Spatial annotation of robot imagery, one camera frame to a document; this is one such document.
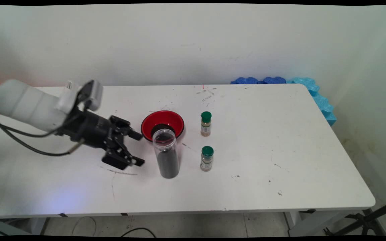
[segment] floor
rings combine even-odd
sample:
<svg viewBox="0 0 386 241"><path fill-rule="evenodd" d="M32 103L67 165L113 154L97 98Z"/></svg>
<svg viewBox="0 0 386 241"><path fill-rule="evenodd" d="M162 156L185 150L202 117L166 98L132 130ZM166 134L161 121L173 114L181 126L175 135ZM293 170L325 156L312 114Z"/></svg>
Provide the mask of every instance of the floor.
<svg viewBox="0 0 386 241"><path fill-rule="evenodd" d="M351 219L328 227L337 231ZM288 236L283 213L239 213L198 215L146 215L49 218L44 235L120 237L129 230L145 227L160 238L236 238ZM360 235L361 229L349 235ZM324 236L322 231L315 236ZM135 230L125 237L152 237L146 230Z"/></svg>

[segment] spice jar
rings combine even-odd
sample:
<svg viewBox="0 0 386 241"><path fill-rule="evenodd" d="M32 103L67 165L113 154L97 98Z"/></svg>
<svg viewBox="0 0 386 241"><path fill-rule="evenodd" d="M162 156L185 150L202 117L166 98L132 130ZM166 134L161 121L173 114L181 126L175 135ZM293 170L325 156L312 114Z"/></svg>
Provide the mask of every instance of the spice jar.
<svg viewBox="0 0 386 241"><path fill-rule="evenodd" d="M200 128L200 133L202 136L209 136L211 134L211 113L208 111L202 112L200 115L202 119L200 120L202 126Z"/></svg>
<svg viewBox="0 0 386 241"><path fill-rule="evenodd" d="M200 168L202 171L209 171L212 168L214 149L210 146L204 146L202 148L202 160L200 162Z"/></svg>

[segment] clear plastic jar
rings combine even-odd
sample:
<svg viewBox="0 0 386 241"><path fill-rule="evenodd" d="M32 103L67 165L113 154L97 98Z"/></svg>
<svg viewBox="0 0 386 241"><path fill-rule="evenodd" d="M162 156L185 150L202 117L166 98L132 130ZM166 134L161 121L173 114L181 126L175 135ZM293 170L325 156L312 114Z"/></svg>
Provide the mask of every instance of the clear plastic jar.
<svg viewBox="0 0 386 241"><path fill-rule="evenodd" d="M153 146L162 177L173 178L178 175L177 139L169 129L160 129L153 135Z"/></svg>

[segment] spice jar label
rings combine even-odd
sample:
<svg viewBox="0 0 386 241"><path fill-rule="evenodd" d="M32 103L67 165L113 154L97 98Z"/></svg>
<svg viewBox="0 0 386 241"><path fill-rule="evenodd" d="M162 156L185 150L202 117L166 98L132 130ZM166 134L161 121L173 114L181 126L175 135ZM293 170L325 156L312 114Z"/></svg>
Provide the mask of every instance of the spice jar label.
<svg viewBox="0 0 386 241"><path fill-rule="evenodd" d="M204 170L209 170L209 169L211 169L211 167L212 167L212 163L204 163L204 162L201 162L201 163L200 163L200 167L201 167L202 169L204 169Z"/></svg>
<svg viewBox="0 0 386 241"><path fill-rule="evenodd" d="M209 126L209 127L202 126L201 130L202 130L203 133L209 133L211 131L211 126Z"/></svg>

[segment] black cable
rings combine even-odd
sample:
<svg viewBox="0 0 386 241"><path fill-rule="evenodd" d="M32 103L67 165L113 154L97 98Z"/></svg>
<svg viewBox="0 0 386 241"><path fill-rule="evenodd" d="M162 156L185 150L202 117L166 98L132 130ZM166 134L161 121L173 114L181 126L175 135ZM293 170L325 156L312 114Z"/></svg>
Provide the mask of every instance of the black cable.
<svg viewBox="0 0 386 241"><path fill-rule="evenodd" d="M49 153L49 152L44 152L44 151L40 151L38 149L35 149L33 147L31 147L30 145L24 143L23 141L21 141L20 139L18 139L17 137L15 137L11 132L9 132L8 130L6 130L5 128L1 127L1 130L3 130L7 135L9 135L9 137L11 137L12 139L14 139L15 141L17 141L18 143L20 143L22 146L28 148L29 150L31 151L34 151L36 153L39 153L39 154L42 154L42 155L45 155L45 156L52 156L52 157L60 157L60 156L65 156L65 155L69 155L71 154L71 151L67 151L67 152L63 152L63 153Z"/></svg>
<svg viewBox="0 0 386 241"><path fill-rule="evenodd" d="M95 236L95 233L96 233L96 227L97 227L97 226L96 226L96 221L95 221L95 219L93 219L92 217L89 217L89 216L82 217L82 218L80 218L79 220L77 220L77 222L75 223L75 225L74 225L74 227L73 227L73 229L72 229L71 236L74 235L75 227L76 227L77 224L80 222L80 220L82 220L83 218L90 218L90 219L92 219L93 223L95 224L95 231L93 232L92 237Z"/></svg>
<svg viewBox="0 0 386 241"><path fill-rule="evenodd" d="M120 238L123 238L123 236L127 235L128 233L130 233L130 232L132 232L132 231L138 230L138 229L144 229L144 230L147 230L149 233L151 233L151 235L153 235L153 237L156 238L156 235L154 235L154 233L151 232L150 229L146 229L146 228L136 228L136 229L129 230L129 231L127 231L126 233L124 233L124 235L120 236Z"/></svg>
<svg viewBox="0 0 386 241"><path fill-rule="evenodd" d="M23 136L29 136L29 137L36 137L36 138L42 138L42 137L46 137L46 136L49 136L51 134L54 134L55 132L59 131L60 129L66 127L67 125L71 124L73 121L75 121L76 119L78 119L78 117L80 117L80 115L76 115L74 117L72 117L71 119L67 120L65 123L63 123L63 125L61 125L60 127L46 133L46 134L41 134L41 135L35 135L35 134L29 134L29 133L26 133L26 132L23 132L23 131L20 131L20 130L17 130L17 129L14 129L14 128L11 128L11 127L8 127L8 126L5 126L5 125L2 125L0 123L0 128L5 128L6 130L9 130L9 131L12 131L14 133L17 133L17 134L21 134Z"/></svg>

